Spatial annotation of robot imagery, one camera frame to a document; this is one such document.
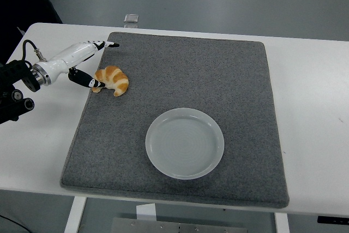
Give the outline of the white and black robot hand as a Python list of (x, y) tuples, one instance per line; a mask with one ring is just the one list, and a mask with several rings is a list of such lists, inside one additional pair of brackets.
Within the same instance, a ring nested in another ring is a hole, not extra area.
[(80, 86), (87, 88), (105, 87), (102, 81), (96, 80), (91, 75), (76, 68), (105, 47), (119, 47), (119, 44), (110, 41), (77, 43), (66, 48), (47, 62), (39, 63), (43, 70), (44, 84), (48, 86), (54, 83), (60, 74), (67, 73), (68, 79)]

